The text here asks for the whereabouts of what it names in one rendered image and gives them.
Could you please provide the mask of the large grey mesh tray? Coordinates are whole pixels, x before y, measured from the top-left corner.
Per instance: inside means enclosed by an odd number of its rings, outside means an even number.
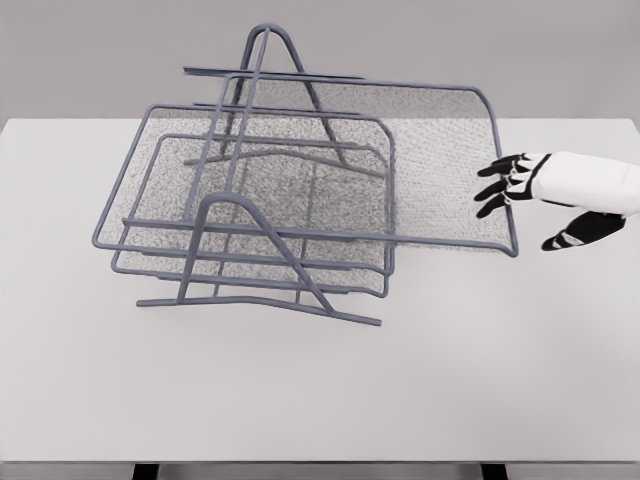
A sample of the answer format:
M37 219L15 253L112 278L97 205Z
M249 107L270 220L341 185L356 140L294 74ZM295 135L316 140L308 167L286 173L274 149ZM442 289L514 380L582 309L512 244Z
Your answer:
M226 81L237 132L250 84L246 74ZM241 146L250 142L375 148L389 165L382 241L518 252L510 212L476 216L476 172L500 151L493 109L477 88L261 74Z

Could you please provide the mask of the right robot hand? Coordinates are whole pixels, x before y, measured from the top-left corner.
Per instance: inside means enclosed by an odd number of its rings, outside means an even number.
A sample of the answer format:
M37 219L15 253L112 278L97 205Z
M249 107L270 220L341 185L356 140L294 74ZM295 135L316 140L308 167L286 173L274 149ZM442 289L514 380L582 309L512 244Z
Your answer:
M499 158L477 172L499 179L475 195L485 218L514 201L581 208L584 212L546 239L544 251L585 246L620 230L627 222L625 175L630 163L572 152L520 153Z

